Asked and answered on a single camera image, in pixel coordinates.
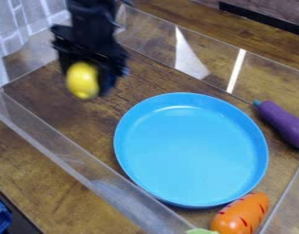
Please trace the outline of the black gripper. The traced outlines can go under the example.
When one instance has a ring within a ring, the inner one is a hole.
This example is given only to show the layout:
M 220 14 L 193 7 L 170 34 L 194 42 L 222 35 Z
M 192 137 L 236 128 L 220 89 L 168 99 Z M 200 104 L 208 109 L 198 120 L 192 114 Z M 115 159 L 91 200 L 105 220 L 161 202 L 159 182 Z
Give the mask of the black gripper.
M 129 0 L 66 0 L 71 25 L 55 24 L 53 47 L 59 54 L 62 73 L 66 74 L 77 61 L 98 65 L 99 96 L 107 96 L 118 78 L 130 73 L 129 54 L 115 38 L 119 1 Z

